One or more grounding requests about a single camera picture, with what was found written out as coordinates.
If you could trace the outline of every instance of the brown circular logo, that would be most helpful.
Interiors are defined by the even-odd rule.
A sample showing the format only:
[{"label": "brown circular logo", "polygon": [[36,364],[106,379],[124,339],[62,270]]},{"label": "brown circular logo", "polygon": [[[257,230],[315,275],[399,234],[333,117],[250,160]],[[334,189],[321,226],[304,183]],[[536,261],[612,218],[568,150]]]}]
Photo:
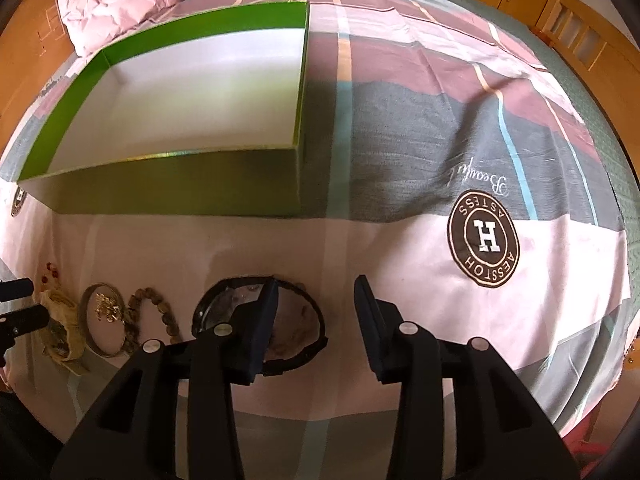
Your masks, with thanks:
[{"label": "brown circular logo", "polygon": [[461,194],[451,210],[447,238],[453,259],[478,285],[495,288],[513,275],[520,243],[502,204],[484,191]]}]

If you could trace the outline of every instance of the striped fabric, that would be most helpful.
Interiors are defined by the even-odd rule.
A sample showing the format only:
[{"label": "striped fabric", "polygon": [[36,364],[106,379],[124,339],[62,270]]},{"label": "striped fabric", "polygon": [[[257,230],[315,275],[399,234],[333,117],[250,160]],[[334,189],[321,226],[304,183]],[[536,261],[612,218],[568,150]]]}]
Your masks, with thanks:
[{"label": "striped fabric", "polygon": [[[158,21],[258,1],[186,0]],[[27,200],[15,219],[9,206],[0,212],[5,273],[36,278],[54,261],[76,298],[96,282],[125,297],[154,286],[185,335],[222,278],[305,283],[330,344],[299,370],[233,390],[247,478],[385,477],[399,389],[367,365],[352,298],[361,273],[437,337],[488,338],[567,432],[616,381],[638,312],[625,222],[580,114],[520,40],[448,0],[308,1],[299,216],[58,216]],[[76,71],[24,118],[4,178],[19,172]],[[500,200],[520,241],[516,271],[498,288],[475,283],[449,250],[447,219],[469,189]],[[0,200],[9,205],[14,190],[2,184]],[[163,338],[153,316],[141,330],[141,339]],[[85,352],[91,373],[76,380],[41,352],[35,337],[20,340],[10,381],[64,440],[123,358]],[[184,413],[181,401],[178,419]],[[183,476],[185,466],[179,453]]]}]

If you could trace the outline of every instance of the green box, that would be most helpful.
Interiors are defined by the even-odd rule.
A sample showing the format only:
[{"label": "green box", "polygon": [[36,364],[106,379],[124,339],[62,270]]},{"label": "green box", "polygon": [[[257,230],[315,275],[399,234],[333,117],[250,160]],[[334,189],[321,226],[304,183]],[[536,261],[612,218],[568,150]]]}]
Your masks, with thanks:
[{"label": "green box", "polygon": [[18,184],[59,213],[295,214],[308,13],[307,2],[229,7],[105,47]]}]

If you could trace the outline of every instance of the wooden bed frame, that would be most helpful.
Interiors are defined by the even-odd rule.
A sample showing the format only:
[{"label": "wooden bed frame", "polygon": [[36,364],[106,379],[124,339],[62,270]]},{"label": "wooden bed frame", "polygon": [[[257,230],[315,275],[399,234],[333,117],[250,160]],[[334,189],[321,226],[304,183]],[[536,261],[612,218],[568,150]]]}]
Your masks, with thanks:
[{"label": "wooden bed frame", "polygon": [[537,26],[589,89],[640,173],[640,50],[580,0],[549,0]]}]

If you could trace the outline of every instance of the silver rivet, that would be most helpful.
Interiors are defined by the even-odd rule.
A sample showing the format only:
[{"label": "silver rivet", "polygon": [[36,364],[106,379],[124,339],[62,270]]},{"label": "silver rivet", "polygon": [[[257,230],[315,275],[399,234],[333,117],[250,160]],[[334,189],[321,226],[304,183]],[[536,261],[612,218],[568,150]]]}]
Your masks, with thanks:
[{"label": "silver rivet", "polygon": [[233,331],[234,331],[234,328],[231,325],[229,325],[229,323],[220,323],[219,325],[216,325],[215,327],[213,327],[213,333],[218,337],[225,337],[227,335],[231,335]]},{"label": "silver rivet", "polygon": [[149,341],[146,341],[143,345],[142,345],[142,349],[148,353],[148,354],[152,354],[153,352],[157,352],[160,347],[162,345],[160,344],[160,342],[158,341],[158,339],[150,339]]},{"label": "silver rivet", "polygon": [[475,337],[471,340],[471,346],[476,350],[484,352],[489,349],[489,342],[484,337]]},{"label": "silver rivet", "polygon": [[418,332],[418,326],[411,321],[405,321],[404,323],[401,323],[398,329],[404,335],[413,335]]}]

